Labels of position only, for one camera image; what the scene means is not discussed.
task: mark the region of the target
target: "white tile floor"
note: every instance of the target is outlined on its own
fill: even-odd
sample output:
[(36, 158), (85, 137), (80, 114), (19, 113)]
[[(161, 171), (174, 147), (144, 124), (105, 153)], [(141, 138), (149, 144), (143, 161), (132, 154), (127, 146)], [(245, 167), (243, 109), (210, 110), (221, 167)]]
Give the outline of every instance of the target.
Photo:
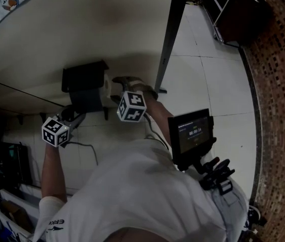
[[(214, 116), (217, 142), (212, 150), (221, 160), (229, 158), (236, 172), (233, 178), (250, 198), (255, 169), (256, 134), (253, 104), (246, 73), (236, 48), (217, 43), (205, 12), (198, 6), (185, 7), (180, 29), (162, 83), (168, 94), (161, 101), (173, 114), (209, 108)], [(74, 131), (73, 141), (92, 144), (98, 162), (115, 146), (144, 138), (146, 123), (121, 123), (116, 110), (105, 121), (102, 112), (87, 114)], [(6, 142), (22, 142), (29, 148), (31, 171), (40, 185), (45, 143), (41, 140), (41, 118), (28, 116), (20, 126), (15, 118), (8, 123)], [(73, 194), (96, 167), (92, 149), (77, 145), (60, 148), (68, 192)]]

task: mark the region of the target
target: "wall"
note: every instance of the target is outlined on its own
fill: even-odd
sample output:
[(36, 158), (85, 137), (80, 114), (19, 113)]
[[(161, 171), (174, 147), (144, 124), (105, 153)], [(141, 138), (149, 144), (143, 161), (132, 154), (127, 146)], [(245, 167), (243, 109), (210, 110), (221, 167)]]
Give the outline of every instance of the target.
[(63, 68), (103, 59), (154, 85), (170, 2), (30, 0), (0, 23), (0, 83), (67, 105)]
[(263, 241), (285, 241), (285, 0), (267, 0), (275, 19), (245, 53), (261, 114), (262, 164), (255, 203), (267, 219)]

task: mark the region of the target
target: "black and white cube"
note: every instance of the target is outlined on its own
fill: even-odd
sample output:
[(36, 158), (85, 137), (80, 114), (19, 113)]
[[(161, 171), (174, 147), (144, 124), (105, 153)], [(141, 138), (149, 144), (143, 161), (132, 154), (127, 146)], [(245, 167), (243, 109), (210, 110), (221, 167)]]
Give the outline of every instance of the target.
[(42, 139), (55, 147), (68, 141), (69, 138), (69, 127), (51, 117), (42, 125), (41, 132)]
[(117, 114), (121, 121), (139, 122), (146, 110), (147, 107), (142, 93), (125, 91)]

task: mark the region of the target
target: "sleeve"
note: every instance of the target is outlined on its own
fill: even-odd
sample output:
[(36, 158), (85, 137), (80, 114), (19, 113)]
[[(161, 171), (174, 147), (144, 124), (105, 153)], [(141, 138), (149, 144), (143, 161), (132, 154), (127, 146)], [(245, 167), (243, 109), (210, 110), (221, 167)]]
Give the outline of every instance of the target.
[(56, 197), (47, 196), (39, 202), (39, 219), (33, 236), (34, 242), (37, 242), (44, 234), (51, 219), (64, 206), (64, 202)]

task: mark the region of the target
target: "monitor screen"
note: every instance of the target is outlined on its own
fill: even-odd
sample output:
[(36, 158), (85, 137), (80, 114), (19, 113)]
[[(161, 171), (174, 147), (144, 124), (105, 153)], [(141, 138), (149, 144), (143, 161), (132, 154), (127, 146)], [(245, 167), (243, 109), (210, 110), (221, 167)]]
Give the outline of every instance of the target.
[(203, 117), (178, 126), (181, 153), (209, 139), (208, 118)]

